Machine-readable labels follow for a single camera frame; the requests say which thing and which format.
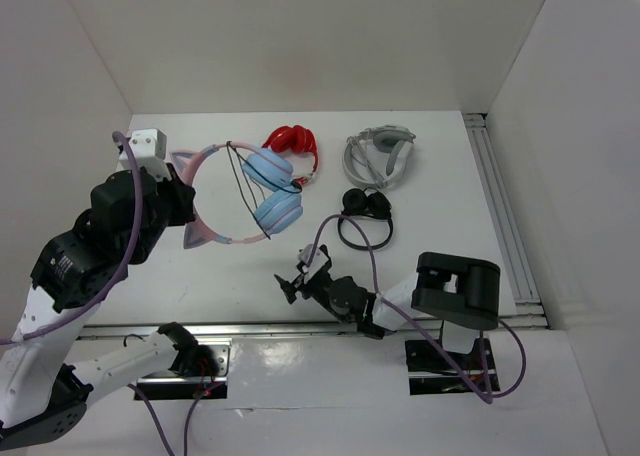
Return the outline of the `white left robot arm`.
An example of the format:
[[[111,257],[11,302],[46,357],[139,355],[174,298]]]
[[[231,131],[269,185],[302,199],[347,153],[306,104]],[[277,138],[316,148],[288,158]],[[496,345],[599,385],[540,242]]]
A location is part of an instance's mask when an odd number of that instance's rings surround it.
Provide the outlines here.
[[[31,272],[27,303],[1,358],[1,448],[46,444],[75,427],[98,400],[158,371],[214,376],[211,350],[181,324],[81,363],[67,355],[110,290],[144,263],[168,227],[195,219],[194,189],[172,164],[110,175],[73,227],[52,238]]]

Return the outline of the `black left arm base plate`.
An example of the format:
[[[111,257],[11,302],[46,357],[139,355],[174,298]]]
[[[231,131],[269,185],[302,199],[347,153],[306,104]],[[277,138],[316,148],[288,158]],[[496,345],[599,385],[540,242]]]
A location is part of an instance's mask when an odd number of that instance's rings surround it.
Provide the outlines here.
[[[204,355],[186,370],[157,371],[139,378],[135,386],[150,401],[223,400],[228,395],[230,339],[205,339]]]

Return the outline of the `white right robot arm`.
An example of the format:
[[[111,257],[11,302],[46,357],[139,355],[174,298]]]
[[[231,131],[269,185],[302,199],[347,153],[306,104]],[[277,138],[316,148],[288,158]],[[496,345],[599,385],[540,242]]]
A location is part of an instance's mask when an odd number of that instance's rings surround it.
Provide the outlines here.
[[[443,323],[436,355],[448,368],[469,359],[482,332],[498,327],[500,268],[489,261],[424,252],[416,272],[375,293],[353,277],[333,278],[324,245],[306,246],[298,255],[292,280],[275,277],[288,303],[312,299],[342,324],[381,339],[410,320],[427,315]]]

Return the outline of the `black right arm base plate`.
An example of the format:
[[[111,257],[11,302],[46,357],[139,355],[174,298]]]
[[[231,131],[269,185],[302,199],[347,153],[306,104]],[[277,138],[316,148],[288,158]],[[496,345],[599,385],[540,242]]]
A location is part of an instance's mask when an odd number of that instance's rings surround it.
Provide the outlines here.
[[[406,340],[404,345],[412,396],[472,393],[459,374],[426,340]],[[485,378],[488,377],[492,391],[499,392],[495,360],[487,338],[484,339],[484,349],[487,370],[482,367],[479,338],[474,341],[469,354],[449,352],[449,356],[481,391],[487,391]]]

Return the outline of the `pink blue cat-ear headphones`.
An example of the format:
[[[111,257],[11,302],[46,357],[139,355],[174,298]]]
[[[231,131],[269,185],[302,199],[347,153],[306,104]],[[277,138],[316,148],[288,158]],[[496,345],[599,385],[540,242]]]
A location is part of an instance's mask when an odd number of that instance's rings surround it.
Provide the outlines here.
[[[232,169],[236,179],[244,179],[247,185],[258,185],[270,192],[264,201],[255,202],[249,207],[259,233],[234,239],[214,231],[200,216],[196,216],[185,226],[185,249],[195,249],[211,242],[223,245],[254,244],[283,232],[303,214],[302,186],[293,175],[292,164],[270,149],[228,141],[207,146],[198,152],[174,150],[170,153],[170,159],[181,181],[191,186],[203,163],[221,150],[232,162],[240,162],[239,168]]]

